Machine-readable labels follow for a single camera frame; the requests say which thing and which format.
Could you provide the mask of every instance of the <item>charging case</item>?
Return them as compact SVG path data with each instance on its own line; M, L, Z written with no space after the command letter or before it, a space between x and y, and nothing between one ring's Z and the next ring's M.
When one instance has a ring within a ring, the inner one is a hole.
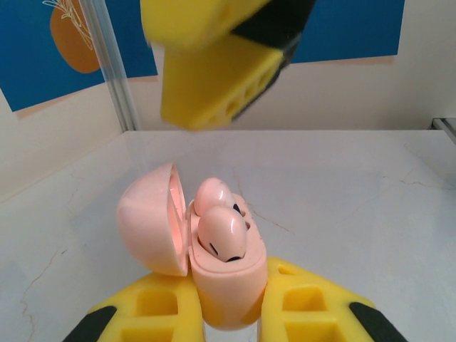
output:
M166 276L191 273L203 319L221 330L254 323L268 279L266 248L242 197L234 195L246 221L244 258L223 262L198 240L199 217L188 208L177 168L168 163L133 183L118 205L120 235L130 253L153 272Z

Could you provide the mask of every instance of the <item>marble surface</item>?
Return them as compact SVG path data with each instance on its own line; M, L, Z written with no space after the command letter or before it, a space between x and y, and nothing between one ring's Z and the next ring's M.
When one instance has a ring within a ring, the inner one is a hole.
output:
M244 196L270 255L368 297L410 342L456 341L456 146L442 131L121 135L1 204L0 341L62 341L146 274L115 208L167 161L187 202L209 176Z

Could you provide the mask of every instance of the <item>yellow plastic part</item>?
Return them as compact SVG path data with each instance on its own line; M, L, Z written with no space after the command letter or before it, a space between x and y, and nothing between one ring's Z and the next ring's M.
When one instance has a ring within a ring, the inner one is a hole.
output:
M226 35L193 53L165 52L162 118L186 130L221 127L260 94L283 53Z
M348 305L360 297L286 261L269 258L261 342L371 342Z
M147 41L166 49L201 48L228 33L269 0L141 0Z
M90 312L117 311L98 342L204 342L200 301L192 275L149 274Z

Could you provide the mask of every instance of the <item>wireless earbud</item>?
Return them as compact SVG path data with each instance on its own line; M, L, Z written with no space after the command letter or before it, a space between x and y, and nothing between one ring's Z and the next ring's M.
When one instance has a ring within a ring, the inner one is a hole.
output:
M204 249L223 262L242 259L247 249L244 218L229 207L208 209L199 219L198 237Z
M241 213L228 185L218 178L208 178L201 183L195 195L194 204L195 212L199 217L202 217L207 210L217 205L229 207Z

